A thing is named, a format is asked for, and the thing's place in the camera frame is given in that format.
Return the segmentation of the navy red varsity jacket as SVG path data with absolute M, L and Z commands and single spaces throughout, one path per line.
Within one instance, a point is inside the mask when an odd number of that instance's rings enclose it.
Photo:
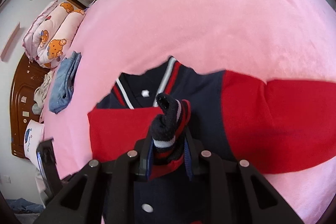
M 233 71 L 200 75 L 170 57 L 141 75 L 122 73 L 88 114 L 92 155 L 117 159 L 146 136 L 153 118 L 153 180 L 186 162 L 186 129 L 224 160 L 247 160 L 305 223 L 335 195 L 335 83 L 264 82 Z

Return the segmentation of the white pillow with blue print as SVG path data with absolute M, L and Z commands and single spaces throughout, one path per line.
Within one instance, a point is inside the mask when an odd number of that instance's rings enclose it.
M 30 120 L 24 135 L 24 152 L 25 157 L 39 169 L 37 159 L 37 147 L 44 141 L 45 125 L 43 123 Z

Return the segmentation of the beige crumpled cloth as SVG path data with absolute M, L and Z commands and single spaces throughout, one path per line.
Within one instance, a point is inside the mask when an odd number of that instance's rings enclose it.
M 49 71 L 49 73 L 47 73 L 44 76 L 44 80 L 41 86 L 36 88 L 36 90 L 34 91 L 34 102 L 35 103 L 32 106 L 32 111 L 33 111 L 33 114 L 35 115 L 40 115 L 44 108 L 45 100 L 49 92 L 49 88 L 50 88 L 53 76 L 54 76 L 54 71 Z

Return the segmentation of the folded blue denim jeans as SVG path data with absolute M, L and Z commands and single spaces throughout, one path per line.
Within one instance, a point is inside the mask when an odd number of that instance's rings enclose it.
M 81 53 L 73 51 L 59 65 L 49 99 L 49 110 L 58 114 L 70 103 L 74 93 L 74 80 L 81 61 Z

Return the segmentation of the brown wooden headboard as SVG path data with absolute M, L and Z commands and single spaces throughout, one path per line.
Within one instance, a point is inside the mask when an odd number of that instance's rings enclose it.
M 14 73 L 10 93 L 11 153 L 24 159 L 25 132 L 29 121 L 38 121 L 39 116 L 32 111 L 34 92 L 41 86 L 48 69 L 30 62 L 22 55 Z

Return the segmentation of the pink bear-print folded quilt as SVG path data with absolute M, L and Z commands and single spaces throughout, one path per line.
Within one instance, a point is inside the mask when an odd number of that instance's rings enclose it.
M 22 47 L 27 58 L 43 68 L 56 68 L 69 50 L 84 18 L 85 11 L 69 2 L 49 3 L 23 38 Z

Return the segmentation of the pink plush bed blanket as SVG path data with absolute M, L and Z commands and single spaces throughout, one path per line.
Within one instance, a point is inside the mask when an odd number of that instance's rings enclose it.
M 204 74 L 335 81 L 335 11 L 325 0 L 98 0 L 71 50 L 82 55 L 70 104 L 43 112 L 61 177 L 92 157 L 88 113 L 120 73 L 174 56 Z

